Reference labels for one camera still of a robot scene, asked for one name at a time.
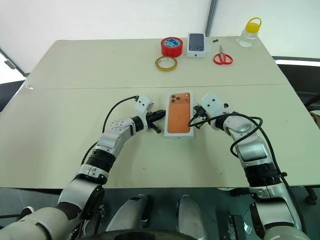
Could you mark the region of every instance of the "metal pole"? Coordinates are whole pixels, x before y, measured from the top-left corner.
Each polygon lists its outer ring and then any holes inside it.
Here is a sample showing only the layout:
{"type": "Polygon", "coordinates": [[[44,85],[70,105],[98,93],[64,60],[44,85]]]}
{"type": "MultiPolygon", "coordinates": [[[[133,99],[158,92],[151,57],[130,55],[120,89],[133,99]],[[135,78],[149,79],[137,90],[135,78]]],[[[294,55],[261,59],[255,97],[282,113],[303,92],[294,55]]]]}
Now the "metal pole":
{"type": "Polygon", "coordinates": [[[214,21],[214,16],[216,14],[217,5],[218,5],[218,0],[211,0],[208,20],[206,21],[206,27],[205,27],[205,36],[206,37],[210,36],[212,23],[214,21]]]}

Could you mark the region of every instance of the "tape roll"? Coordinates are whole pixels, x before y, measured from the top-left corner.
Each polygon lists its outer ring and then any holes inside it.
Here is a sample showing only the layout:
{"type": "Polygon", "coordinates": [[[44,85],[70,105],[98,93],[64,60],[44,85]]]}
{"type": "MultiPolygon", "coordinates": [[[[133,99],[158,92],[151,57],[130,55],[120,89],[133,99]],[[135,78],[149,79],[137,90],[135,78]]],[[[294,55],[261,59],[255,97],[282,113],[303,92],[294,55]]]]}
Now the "tape roll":
{"type": "Polygon", "coordinates": [[[161,53],[163,56],[179,57],[182,54],[183,45],[184,42],[180,38],[167,37],[161,41],[161,53]]]}
{"type": "Polygon", "coordinates": [[[175,58],[171,57],[171,56],[161,56],[159,57],[157,60],[155,60],[155,65],[156,65],[156,68],[159,69],[160,71],[163,71],[163,72],[169,72],[169,71],[172,71],[174,70],[177,65],[178,65],[178,62],[175,58]],[[162,67],[160,66],[160,62],[162,61],[162,59],[171,59],[173,60],[173,65],[172,66],[169,66],[169,67],[162,67]]]}

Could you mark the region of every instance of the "yellow handle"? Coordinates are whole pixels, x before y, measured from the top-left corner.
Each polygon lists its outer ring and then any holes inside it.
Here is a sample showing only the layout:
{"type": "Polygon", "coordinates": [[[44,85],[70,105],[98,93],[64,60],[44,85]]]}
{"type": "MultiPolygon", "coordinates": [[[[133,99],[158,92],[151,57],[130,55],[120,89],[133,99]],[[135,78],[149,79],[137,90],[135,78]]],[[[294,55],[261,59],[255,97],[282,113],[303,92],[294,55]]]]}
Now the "yellow handle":
{"type": "Polygon", "coordinates": [[[261,27],[261,24],[262,24],[262,20],[261,20],[261,18],[260,17],[253,17],[253,18],[251,18],[249,21],[248,21],[248,23],[250,23],[250,22],[252,22],[253,20],[255,20],[255,19],[259,19],[260,20],[260,24],[259,24],[259,28],[261,27]]]}

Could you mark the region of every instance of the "scissors handle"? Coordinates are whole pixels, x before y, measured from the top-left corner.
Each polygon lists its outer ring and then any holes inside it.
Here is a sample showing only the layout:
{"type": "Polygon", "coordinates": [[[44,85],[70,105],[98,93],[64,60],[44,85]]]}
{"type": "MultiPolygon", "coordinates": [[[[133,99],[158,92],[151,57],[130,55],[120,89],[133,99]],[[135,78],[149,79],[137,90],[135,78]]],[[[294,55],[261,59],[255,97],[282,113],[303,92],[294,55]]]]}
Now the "scissors handle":
{"type": "Polygon", "coordinates": [[[233,58],[225,53],[218,53],[213,57],[213,62],[218,65],[230,65],[233,63],[233,61],[233,58]]]}

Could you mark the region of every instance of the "yellow bottle cap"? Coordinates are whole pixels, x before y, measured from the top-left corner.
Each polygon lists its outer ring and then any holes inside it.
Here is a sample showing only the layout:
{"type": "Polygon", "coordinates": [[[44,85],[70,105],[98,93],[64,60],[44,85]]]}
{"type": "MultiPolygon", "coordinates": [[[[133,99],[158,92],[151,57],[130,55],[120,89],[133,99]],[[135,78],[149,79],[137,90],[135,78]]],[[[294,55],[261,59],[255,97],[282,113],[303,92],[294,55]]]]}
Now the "yellow bottle cap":
{"type": "Polygon", "coordinates": [[[252,33],[252,34],[255,34],[257,32],[259,32],[259,29],[261,27],[261,24],[262,24],[262,21],[259,17],[254,17],[254,18],[251,18],[248,23],[246,24],[245,26],[245,30],[249,33],[252,33]],[[255,23],[255,22],[252,22],[253,20],[255,19],[259,19],[260,20],[260,24],[258,23],[255,23]]]}

